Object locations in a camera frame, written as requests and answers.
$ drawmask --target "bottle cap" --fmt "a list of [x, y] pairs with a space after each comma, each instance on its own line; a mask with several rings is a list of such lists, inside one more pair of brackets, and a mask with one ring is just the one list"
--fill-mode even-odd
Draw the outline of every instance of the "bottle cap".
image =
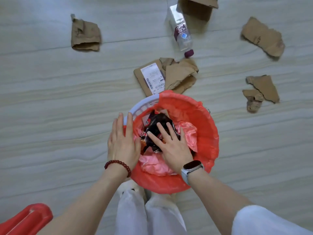
[[187, 52], [185, 52], [185, 58], [186, 59], [190, 58], [193, 55], [194, 55], [194, 50], [193, 49], [188, 50]]

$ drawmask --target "bracelet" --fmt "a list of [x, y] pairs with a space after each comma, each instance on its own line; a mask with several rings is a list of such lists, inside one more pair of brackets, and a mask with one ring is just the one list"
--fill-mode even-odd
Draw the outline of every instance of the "bracelet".
[[105, 164], [104, 169], [107, 169], [108, 166], [109, 166], [110, 164], [112, 164], [112, 163], [118, 163], [118, 164], [122, 165], [123, 167], [125, 167], [125, 169], [128, 171], [127, 177], [130, 177], [130, 176], [131, 176], [131, 169], [129, 168], [129, 166], [127, 166], [124, 162], [119, 161], [119, 160], [110, 160], [110, 161], [108, 161], [108, 162]]

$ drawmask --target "pink plastic wrapper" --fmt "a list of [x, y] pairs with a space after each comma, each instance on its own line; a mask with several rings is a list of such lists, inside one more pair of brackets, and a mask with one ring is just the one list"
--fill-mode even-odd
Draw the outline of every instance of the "pink plastic wrapper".
[[[175, 128], [180, 134], [180, 127], [183, 128], [187, 145], [195, 152], [198, 151], [197, 147], [197, 128], [190, 122], [180, 121], [174, 123]], [[165, 176], [176, 175], [176, 173], [166, 165], [162, 158], [162, 153], [154, 153], [151, 147], [149, 147], [144, 155], [139, 158], [141, 169], [153, 175]]]

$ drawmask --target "leg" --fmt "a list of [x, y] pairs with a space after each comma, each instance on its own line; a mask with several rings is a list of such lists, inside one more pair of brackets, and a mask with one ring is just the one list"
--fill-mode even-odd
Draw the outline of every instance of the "leg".
[[117, 189], [120, 200], [117, 207], [115, 235], [147, 235], [145, 192], [133, 180]]
[[187, 235], [182, 215], [170, 195], [152, 193], [146, 212], [149, 235]]

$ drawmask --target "hand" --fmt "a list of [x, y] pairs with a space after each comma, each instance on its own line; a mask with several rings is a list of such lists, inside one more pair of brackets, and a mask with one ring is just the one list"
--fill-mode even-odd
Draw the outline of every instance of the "hand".
[[108, 139], [108, 160], [120, 160], [133, 170], [140, 157], [140, 138], [133, 139], [133, 116], [127, 115], [126, 134], [123, 131], [123, 114], [113, 121]]
[[162, 150], [163, 158], [166, 164], [174, 170], [177, 174], [181, 174], [182, 167], [193, 160], [190, 149], [187, 145], [185, 133], [182, 127], [180, 128], [180, 141], [178, 140], [173, 127], [169, 122], [166, 123], [171, 135], [168, 135], [163, 126], [157, 123], [164, 140], [166, 143], [162, 143], [154, 134], [148, 132], [148, 136], [151, 140]]

